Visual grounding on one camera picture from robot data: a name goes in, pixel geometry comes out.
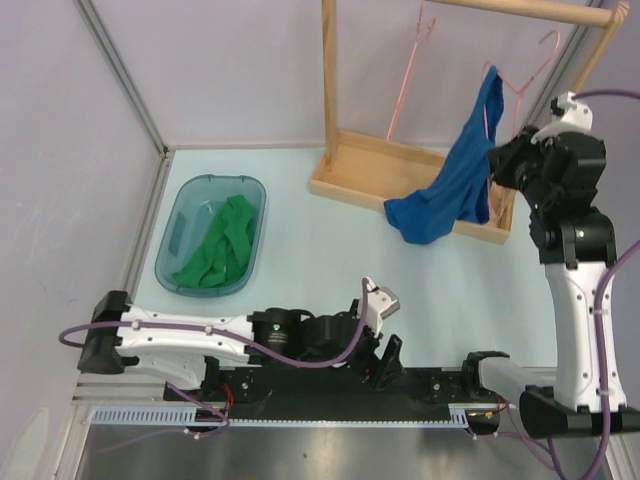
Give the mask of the blue tank top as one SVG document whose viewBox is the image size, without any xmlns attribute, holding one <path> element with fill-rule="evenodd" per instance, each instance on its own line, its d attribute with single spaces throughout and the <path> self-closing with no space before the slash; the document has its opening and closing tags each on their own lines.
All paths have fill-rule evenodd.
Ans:
<svg viewBox="0 0 640 480">
<path fill-rule="evenodd" d="M 450 234 L 456 221 L 489 221 L 488 153 L 504 112 L 503 80 L 489 68 L 461 133 L 432 184 L 384 202 L 388 223 L 410 244 L 429 245 Z"/>
</svg>

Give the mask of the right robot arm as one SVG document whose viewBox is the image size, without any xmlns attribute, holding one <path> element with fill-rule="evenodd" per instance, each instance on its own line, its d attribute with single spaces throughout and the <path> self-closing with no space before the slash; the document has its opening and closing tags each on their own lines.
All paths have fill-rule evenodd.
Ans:
<svg viewBox="0 0 640 480">
<path fill-rule="evenodd" d="M 614 226 L 592 202 L 606 166 L 603 141 L 562 132 L 536 139 L 524 127 L 488 154 L 493 180 L 519 191 L 530 207 L 530 236 L 550 287 L 556 329 L 555 380 L 518 366 L 503 352 L 473 352 L 461 388 L 473 401 L 491 394 L 516 404 L 535 439 L 636 433 L 617 375 L 611 290 L 600 284 L 617 263 Z"/>
</svg>

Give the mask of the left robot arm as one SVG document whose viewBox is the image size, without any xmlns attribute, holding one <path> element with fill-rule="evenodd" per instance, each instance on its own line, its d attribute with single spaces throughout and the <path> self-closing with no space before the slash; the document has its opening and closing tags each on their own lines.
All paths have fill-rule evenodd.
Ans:
<svg viewBox="0 0 640 480">
<path fill-rule="evenodd" d="M 136 306 L 127 292 L 112 290 L 93 311 L 78 369 L 119 375 L 132 368 L 202 400 L 221 387 L 209 362 L 308 370 L 352 364 L 369 372 L 383 323 L 399 308 L 391 290 L 373 287 L 333 315 L 271 307 L 237 316 L 180 316 Z"/>
</svg>

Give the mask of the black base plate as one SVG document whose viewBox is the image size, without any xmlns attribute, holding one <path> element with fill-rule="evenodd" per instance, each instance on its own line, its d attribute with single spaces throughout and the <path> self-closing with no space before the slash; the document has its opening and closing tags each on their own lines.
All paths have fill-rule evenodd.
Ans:
<svg viewBox="0 0 640 480">
<path fill-rule="evenodd" d="M 292 422 L 426 422 L 448 420 L 449 406 L 494 405 L 498 396 L 465 384 L 458 370 L 407 368 L 389 387 L 375 391 L 347 369 L 242 367 L 189 394 L 223 403 L 231 394 L 234 420 Z"/>
</svg>

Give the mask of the teal plastic bin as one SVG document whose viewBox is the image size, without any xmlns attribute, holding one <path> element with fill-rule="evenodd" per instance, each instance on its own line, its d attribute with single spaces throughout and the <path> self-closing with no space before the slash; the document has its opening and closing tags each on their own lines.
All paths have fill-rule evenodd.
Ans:
<svg viewBox="0 0 640 480">
<path fill-rule="evenodd" d="M 178 287 L 172 274 L 181 270 L 205 234 L 218 209 L 234 195 L 243 195 L 256 209 L 255 236 L 249 266 L 235 284 L 224 288 L 197 289 Z M 253 272 L 266 206 L 266 190 L 257 179 L 240 176 L 200 175 L 179 190 L 156 258 L 155 275 L 167 290 L 187 297 L 215 298 L 234 294 L 248 282 Z"/>
</svg>

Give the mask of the pink wire hanger with blue top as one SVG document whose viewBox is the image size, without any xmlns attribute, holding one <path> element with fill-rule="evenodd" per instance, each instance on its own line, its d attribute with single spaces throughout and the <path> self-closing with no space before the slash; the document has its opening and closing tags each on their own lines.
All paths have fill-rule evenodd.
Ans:
<svg viewBox="0 0 640 480">
<path fill-rule="evenodd" d="M 536 81 L 536 79 L 543 73 L 545 68 L 551 63 L 551 61 L 556 56 L 560 41 L 561 41 L 561 33 L 557 30 L 550 30 L 546 33 L 539 41 L 538 44 L 542 45 L 544 43 L 553 40 L 553 47 L 548 54 L 543 57 L 543 61 L 540 62 L 534 71 L 528 76 L 527 80 L 520 87 L 516 86 L 513 82 L 511 82 L 504 74 L 497 69 L 498 76 L 502 79 L 503 85 L 510 90 L 516 96 L 516 106 L 513 113 L 513 121 L 511 126 L 511 134 L 515 135 L 519 132 L 520 128 L 520 115 L 522 110 L 522 105 L 524 99 L 532 86 L 532 84 Z M 500 196 L 497 200 L 492 200 L 491 191 L 494 186 L 493 180 L 491 177 L 487 180 L 488 187 L 488 206 L 489 206 L 489 222 L 491 224 L 498 224 L 502 218 L 502 215 L 506 212 L 507 206 L 509 202 L 514 198 L 515 193 L 512 190 L 508 190 L 504 188 Z"/>
</svg>

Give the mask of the aluminium frame post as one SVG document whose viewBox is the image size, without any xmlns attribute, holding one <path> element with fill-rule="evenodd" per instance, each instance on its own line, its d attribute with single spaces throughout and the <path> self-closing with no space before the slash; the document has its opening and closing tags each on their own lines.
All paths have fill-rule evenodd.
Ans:
<svg viewBox="0 0 640 480">
<path fill-rule="evenodd" d="M 155 152 L 161 158 L 164 158 L 167 152 L 167 146 L 95 3 L 91 0 L 74 0 L 73 4 L 77 8 L 88 31 L 94 38 L 99 51 L 114 75 L 116 83 L 124 94 L 143 133 L 151 142 Z"/>
</svg>

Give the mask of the wooden clothes rack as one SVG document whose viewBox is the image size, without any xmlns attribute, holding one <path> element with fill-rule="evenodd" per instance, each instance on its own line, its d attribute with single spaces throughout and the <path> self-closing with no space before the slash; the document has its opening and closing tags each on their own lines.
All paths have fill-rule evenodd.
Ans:
<svg viewBox="0 0 640 480">
<path fill-rule="evenodd" d="M 450 6 L 548 20 L 603 31 L 572 87 L 584 86 L 624 23 L 630 3 L 605 1 L 572 5 L 562 1 L 450 1 Z M 337 126 L 337 7 L 322 3 L 326 150 L 310 184 L 312 193 L 382 212 L 384 202 L 430 185 L 445 155 Z"/>
</svg>

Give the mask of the green tank top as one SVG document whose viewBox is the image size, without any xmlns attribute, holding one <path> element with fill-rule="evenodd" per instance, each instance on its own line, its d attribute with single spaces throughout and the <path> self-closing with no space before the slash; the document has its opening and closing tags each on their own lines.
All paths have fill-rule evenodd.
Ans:
<svg viewBox="0 0 640 480">
<path fill-rule="evenodd" d="M 178 287 L 212 289 L 237 283 L 251 257 L 256 209 L 243 195 L 228 197 L 209 225 L 204 240 L 181 270 L 172 274 Z"/>
</svg>

